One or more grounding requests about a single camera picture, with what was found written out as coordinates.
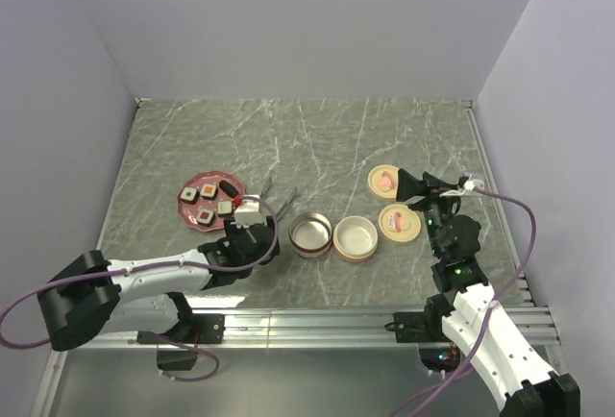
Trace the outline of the pale sushi roll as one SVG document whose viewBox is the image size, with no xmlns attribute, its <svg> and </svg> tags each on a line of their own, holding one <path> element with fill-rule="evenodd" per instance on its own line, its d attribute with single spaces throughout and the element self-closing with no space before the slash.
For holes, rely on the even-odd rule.
<svg viewBox="0 0 615 417">
<path fill-rule="evenodd" d="M 232 215 L 234 211 L 234 204 L 229 200 L 221 200 L 217 203 L 216 212 L 219 216 L 225 217 Z"/>
</svg>

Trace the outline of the red sushi roll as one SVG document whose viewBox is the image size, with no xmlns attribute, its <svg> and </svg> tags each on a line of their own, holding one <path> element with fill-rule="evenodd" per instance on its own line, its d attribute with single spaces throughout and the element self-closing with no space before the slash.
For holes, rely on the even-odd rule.
<svg viewBox="0 0 615 417">
<path fill-rule="evenodd" d="M 202 227 L 209 227 L 214 221 L 215 212 L 211 209 L 201 208 L 195 216 L 195 223 Z"/>
</svg>

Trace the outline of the pink dotted plate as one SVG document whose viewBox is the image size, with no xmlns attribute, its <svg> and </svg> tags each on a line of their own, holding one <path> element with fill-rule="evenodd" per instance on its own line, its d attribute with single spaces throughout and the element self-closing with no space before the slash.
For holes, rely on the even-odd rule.
<svg viewBox="0 0 615 417">
<path fill-rule="evenodd" d="M 226 180 L 229 183 L 233 184 L 239 191 L 239 194 L 244 194 L 247 192 L 247 188 L 244 182 L 242 182 L 236 175 L 222 170 L 210 170 L 198 173 L 194 177 L 187 180 L 181 187 L 177 195 L 177 212 L 184 224 L 187 225 L 189 228 L 203 233 L 219 231 L 224 228 L 224 219 L 228 216 L 222 217 L 217 214 L 217 203 L 221 200 L 233 201 L 234 199 L 231 199 L 223 191 L 220 190 L 219 182 L 221 180 Z M 214 200 L 206 200 L 205 198 L 201 197 L 200 189 L 201 186 L 205 183 L 217 184 L 218 192 Z M 195 204 L 187 204 L 180 200 L 181 191 L 185 186 L 193 186 L 199 190 L 199 199 Z M 211 209 L 215 212 L 215 221 L 212 223 L 211 226 L 202 227 L 195 223 L 195 216 L 200 209 Z"/>
</svg>

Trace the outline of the metal serving tongs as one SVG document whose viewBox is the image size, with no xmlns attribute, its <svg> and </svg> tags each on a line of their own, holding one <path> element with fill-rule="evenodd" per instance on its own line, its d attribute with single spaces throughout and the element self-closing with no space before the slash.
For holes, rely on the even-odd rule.
<svg viewBox="0 0 615 417">
<path fill-rule="evenodd" d="M 261 191 L 260 191 L 260 197 L 262 199 L 266 198 L 267 193 L 268 193 L 272 183 L 273 183 L 273 178 L 271 176 L 269 176 L 269 177 L 267 177 L 265 179 L 265 182 L 263 183 L 263 186 L 262 186 Z M 283 202 L 282 206 L 276 212 L 276 218 L 278 220 L 281 220 L 284 217 L 284 215 L 287 212 L 287 209 L 290 207 L 290 205 L 292 204 L 292 202 L 296 198 L 297 193 L 298 193 L 298 188 L 297 187 L 293 187 L 291 192 L 289 193 L 288 197 Z"/>
</svg>

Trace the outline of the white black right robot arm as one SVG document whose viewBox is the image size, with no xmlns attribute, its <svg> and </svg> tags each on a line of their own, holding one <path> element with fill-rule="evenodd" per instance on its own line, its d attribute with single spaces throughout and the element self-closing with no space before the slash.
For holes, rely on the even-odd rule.
<svg viewBox="0 0 615 417">
<path fill-rule="evenodd" d="M 437 259 L 431 271 L 439 292 L 426 302 L 425 332 L 437 340 L 448 339 L 464 356 L 411 413 L 420 415 L 473 369 L 502 416 L 579 416 L 577 382 L 535 352 L 500 303 L 507 289 L 494 289 L 480 268 L 480 223 L 459 209 L 462 197 L 488 193 L 482 181 L 468 175 L 449 184 L 429 173 L 415 178 L 404 169 L 398 172 L 396 199 L 423 213 Z"/>
</svg>

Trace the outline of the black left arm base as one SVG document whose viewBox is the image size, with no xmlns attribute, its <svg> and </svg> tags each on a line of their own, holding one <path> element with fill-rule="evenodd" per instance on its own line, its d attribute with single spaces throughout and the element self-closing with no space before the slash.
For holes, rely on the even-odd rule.
<svg viewBox="0 0 615 417">
<path fill-rule="evenodd" d="M 197 382 L 216 375 L 220 369 L 218 357 L 203 349 L 204 345 L 219 345 L 225 328 L 225 316 L 221 314 L 195 314 L 186 297 L 180 292 L 167 293 L 174 304 L 178 321 L 162 334 L 139 331 L 136 343 L 140 345 L 172 346 L 176 350 L 159 350 L 156 353 L 159 373 L 179 382 Z M 201 377 L 180 377 L 174 372 L 189 372 L 196 365 L 199 357 L 213 361 L 210 372 Z"/>
</svg>

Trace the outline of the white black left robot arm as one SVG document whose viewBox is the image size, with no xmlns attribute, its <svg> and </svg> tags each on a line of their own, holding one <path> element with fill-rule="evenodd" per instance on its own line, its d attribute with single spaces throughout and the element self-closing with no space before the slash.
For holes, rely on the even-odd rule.
<svg viewBox="0 0 615 417">
<path fill-rule="evenodd" d="M 245 279 L 280 252 L 272 217 L 248 227 L 228 222 L 225 233 L 165 258 L 107 259 L 95 250 L 73 260 L 37 295 L 53 350 L 73 350 L 99 334 L 122 331 L 188 339 L 194 315 L 186 293 Z"/>
</svg>

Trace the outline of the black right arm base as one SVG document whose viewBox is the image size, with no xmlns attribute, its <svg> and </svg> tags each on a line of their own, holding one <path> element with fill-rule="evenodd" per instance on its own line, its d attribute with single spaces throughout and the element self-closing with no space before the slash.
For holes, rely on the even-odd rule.
<svg viewBox="0 0 615 417">
<path fill-rule="evenodd" d="M 454 372 L 460 364 L 458 347 L 443 333 L 442 320 L 450 316 L 453 306 L 444 295 L 429 297 L 424 309 L 397 311 L 393 320 L 384 325 L 398 344 L 416 343 L 424 367 L 435 373 Z"/>
</svg>

